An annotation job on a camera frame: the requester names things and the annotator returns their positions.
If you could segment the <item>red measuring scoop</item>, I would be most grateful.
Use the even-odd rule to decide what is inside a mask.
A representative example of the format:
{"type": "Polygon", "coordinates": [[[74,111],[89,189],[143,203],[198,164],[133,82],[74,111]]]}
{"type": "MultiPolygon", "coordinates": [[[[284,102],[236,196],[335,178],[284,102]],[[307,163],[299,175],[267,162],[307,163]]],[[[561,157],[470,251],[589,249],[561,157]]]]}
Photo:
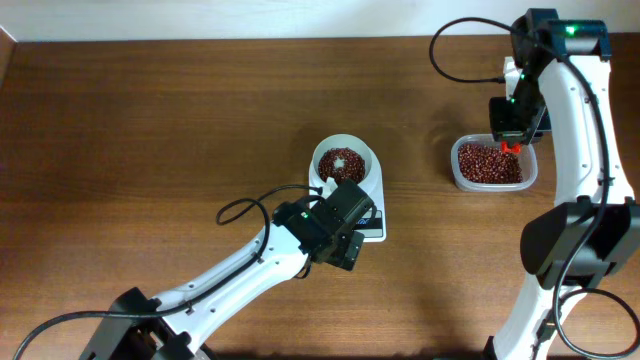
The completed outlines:
{"type": "Polygon", "coordinates": [[[519,143],[510,145],[508,142],[503,141],[501,143],[501,151],[505,154],[518,155],[521,153],[521,145],[519,143]]]}

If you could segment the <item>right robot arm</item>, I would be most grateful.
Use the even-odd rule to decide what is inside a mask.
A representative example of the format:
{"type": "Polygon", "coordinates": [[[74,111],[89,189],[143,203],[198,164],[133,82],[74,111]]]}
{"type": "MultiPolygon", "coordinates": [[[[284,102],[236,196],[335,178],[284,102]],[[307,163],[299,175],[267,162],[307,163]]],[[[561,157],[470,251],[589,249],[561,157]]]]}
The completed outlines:
{"type": "Polygon", "coordinates": [[[612,50],[600,20],[530,9],[509,28],[507,93],[489,103],[506,148],[553,137],[551,210],[521,235],[525,282],[507,322],[487,343],[492,359],[543,359],[563,321],[639,245],[639,206],[621,166],[609,101],[612,50]]]}

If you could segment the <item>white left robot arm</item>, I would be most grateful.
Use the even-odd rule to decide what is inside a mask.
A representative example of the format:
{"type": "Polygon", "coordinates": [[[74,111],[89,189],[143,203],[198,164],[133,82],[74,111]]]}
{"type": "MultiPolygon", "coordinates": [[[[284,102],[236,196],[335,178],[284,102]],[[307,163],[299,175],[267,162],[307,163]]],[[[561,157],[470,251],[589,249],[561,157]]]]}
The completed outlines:
{"type": "Polygon", "coordinates": [[[102,320],[82,358],[209,358],[206,340],[270,288],[313,263],[352,270],[364,242],[356,226],[375,207],[352,181],[328,197],[282,203],[249,243],[190,282],[152,298],[137,288],[120,295],[112,310],[151,311],[153,317],[102,320]]]}

